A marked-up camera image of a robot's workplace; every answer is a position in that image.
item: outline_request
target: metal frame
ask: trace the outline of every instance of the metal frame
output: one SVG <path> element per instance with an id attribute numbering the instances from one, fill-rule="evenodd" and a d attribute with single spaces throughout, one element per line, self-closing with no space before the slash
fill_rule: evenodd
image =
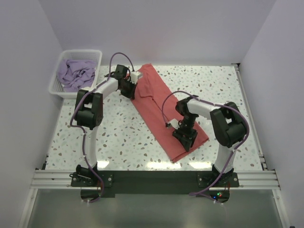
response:
<path id="1" fill-rule="evenodd" d="M 27 201 L 25 202 L 24 210 L 21 215 L 21 219 L 18 228 L 27 228 L 29 225 L 29 219 L 33 211 L 34 203 L 37 197 L 38 189 L 30 189 Z"/>
<path id="2" fill-rule="evenodd" d="M 252 129 L 252 133 L 253 133 L 254 138 L 256 140 L 256 145 L 258 147 L 258 152 L 259 152 L 259 154 L 263 154 L 261 144 L 260 144 L 260 140 L 259 140 L 258 135 L 257 135 L 257 129 L 256 129 L 256 126 L 254 124 L 253 117 L 252 117 L 251 110 L 250 110 L 249 103 L 248 103 L 248 99 L 247 99 L 247 96 L 246 96 L 246 93 L 245 93 L 245 89 L 244 89 L 244 85 L 243 85 L 243 82 L 242 82 L 242 78 L 241 78 L 239 68 L 238 68 L 237 65 L 234 65 L 234 68 L 235 68 L 235 71 L 236 71 L 236 74 L 237 74 L 237 79 L 238 79 L 238 82 L 239 82 L 239 86 L 241 88 L 241 93 L 242 93 L 243 98 L 244 98 L 244 104 L 245 104 L 245 107 L 246 107 L 246 110 L 247 110 L 247 113 L 248 113 L 248 117 L 250 119 L 250 125 L 251 125 L 251 129 Z"/>
<path id="3" fill-rule="evenodd" d="M 259 157 L 261 161 L 261 165 L 263 171 L 237 171 L 238 181 L 240 187 L 230 188 L 231 190 L 272 190 L 275 204 L 279 213 L 279 217 L 281 219 L 282 225 L 284 228 L 290 228 L 290 221 L 285 210 L 280 185 L 276 176 L 275 171 L 268 171 L 266 162 L 264 159 L 264 155 L 262 153 L 261 145 L 259 143 L 259 139 L 257 136 L 256 127 L 253 122 L 252 114 L 248 105 L 247 97 L 244 91 L 244 86 L 241 80 L 240 72 L 238 66 L 234 65 L 235 71 L 237 73 L 237 78 L 241 87 L 242 95 L 244 98 L 244 104 L 246 105 L 248 117 L 250 119 L 250 124 L 252 128 L 252 132 L 256 139 L 257 147 L 259 149 Z M 71 187 L 71 178 L 69 175 L 74 171 L 52 171 L 52 170 L 36 170 L 34 173 L 34 177 L 32 179 L 32 183 L 30 186 L 30 191 L 28 194 L 28 198 L 21 216 L 21 220 L 19 223 L 19 228 L 27 228 L 29 224 L 29 219 L 34 207 L 34 203 L 37 197 L 38 189 L 82 189 L 82 190 L 90 190 L 95 187 Z M 223 188 L 211 188 L 210 190 L 223 190 Z"/>
<path id="4" fill-rule="evenodd" d="M 95 190 L 96 187 L 71 187 L 69 175 L 74 171 L 36 170 L 31 189 L 82 189 Z M 231 190 L 279 190 L 279 182 L 275 171 L 238 171 L 240 187 Z M 210 190 L 223 190 L 224 188 L 210 188 Z"/>

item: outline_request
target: black mounting plate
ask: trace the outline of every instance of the black mounting plate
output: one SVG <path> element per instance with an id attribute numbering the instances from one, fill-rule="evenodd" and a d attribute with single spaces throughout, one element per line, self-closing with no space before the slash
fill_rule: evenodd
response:
<path id="1" fill-rule="evenodd" d="M 213 177 L 212 171 L 98 171 L 104 181 L 103 197 L 115 194 L 189 194 L 204 189 Z M 238 175 L 214 187 L 239 187 Z M 72 187 L 87 187 L 81 181 L 72 180 Z"/>

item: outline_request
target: red cloth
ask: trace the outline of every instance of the red cloth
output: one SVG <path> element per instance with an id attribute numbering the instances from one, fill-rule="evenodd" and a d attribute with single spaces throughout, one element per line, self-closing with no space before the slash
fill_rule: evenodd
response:
<path id="1" fill-rule="evenodd" d="M 186 152 L 182 144 L 172 136 L 174 129 L 166 128 L 162 118 L 162 103 L 171 93 L 170 89 L 151 64 L 143 65 L 139 71 L 142 72 L 143 77 L 138 80 L 135 99 L 132 100 L 132 103 L 169 158 L 173 162 L 177 162 L 200 147 L 209 138 L 203 129 L 195 123 L 194 129 L 198 131 L 198 136 L 193 147 L 189 152 Z M 172 95 L 165 103 L 164 114 L 168 120 L 183 119 L 175 110 L 176 102 L 178 102 L 178 99 Z"/>

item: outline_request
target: glass panel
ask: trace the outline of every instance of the glass panel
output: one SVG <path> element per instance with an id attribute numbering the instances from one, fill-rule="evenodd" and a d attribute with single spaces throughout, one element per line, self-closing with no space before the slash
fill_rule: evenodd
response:
<path id="1" fill-rule="evenodd" d="M 39 190 L 29 228 L 282 228 L 271 190 L 230 191 L 224 206 L 187 195 L 117 195 L 87 204 L 80 190 Z"/>

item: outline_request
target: white wall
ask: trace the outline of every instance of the white wall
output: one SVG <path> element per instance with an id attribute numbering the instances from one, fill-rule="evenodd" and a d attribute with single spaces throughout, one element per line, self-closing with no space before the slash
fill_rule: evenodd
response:
<path id="1" fill-rule="evenodd" d="M 0 227 L 15 228 L 47 153 L 60 100 L 47 86 L 61 46 L 37 0 L 0 2 Z"/>
<path id="2" fill-rule="evenodd" d="M 268 166 L 295 227 L 303 227 L 304 1 L 277 0 L 241 63 Z"/>
<path id="3" fill-rule="evenodd" d="M 239 63 L 274 2 L 40 0 L 62 48 L 98 48 L 103 64 L 116 51 L 136 63 Z"/>

